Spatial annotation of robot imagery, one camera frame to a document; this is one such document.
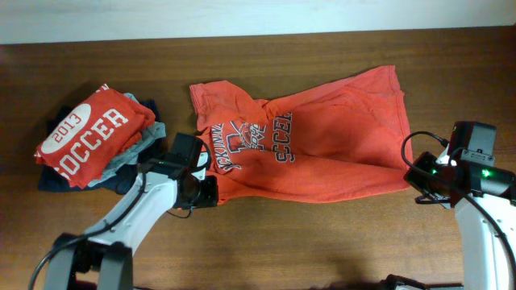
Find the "orange soccer t-shirt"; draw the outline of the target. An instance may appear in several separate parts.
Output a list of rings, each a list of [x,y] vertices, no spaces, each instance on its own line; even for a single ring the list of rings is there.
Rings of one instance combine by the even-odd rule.
[[[392,65],[277,99],[229,81],[189,88],[219,200],[333,203],[405,190],[410,132]]]

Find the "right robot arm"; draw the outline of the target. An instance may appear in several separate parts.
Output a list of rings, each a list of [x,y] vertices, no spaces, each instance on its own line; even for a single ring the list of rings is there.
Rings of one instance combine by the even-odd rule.
[[[462,241],[464,281],[442,289],[515,290],[515,174],[495,167],[495,126],[458,121],[439,138],[440,156],[423,152],[405,181],[416,203],[453,210]]]

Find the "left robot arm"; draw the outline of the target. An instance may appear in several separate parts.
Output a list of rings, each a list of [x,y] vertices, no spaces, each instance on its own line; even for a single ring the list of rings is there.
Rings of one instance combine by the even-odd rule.
[[[132,289],[133,256],[160,217],[171,209],[191,214],[218,204],[217,180],[206,174],[208,145],[176,135],[170,152],[139,167],[125,196],[83,234],[62,234],[34,270],[46,289]]]

